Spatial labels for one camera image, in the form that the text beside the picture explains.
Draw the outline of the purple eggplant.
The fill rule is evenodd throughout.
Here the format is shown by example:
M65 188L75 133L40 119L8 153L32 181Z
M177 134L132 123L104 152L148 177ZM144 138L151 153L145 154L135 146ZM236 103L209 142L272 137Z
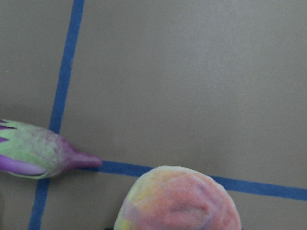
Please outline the purple eggplant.
M73 147L53 131L1 119L0 169L33 179L55 177L75 168L100 167L103 160Z

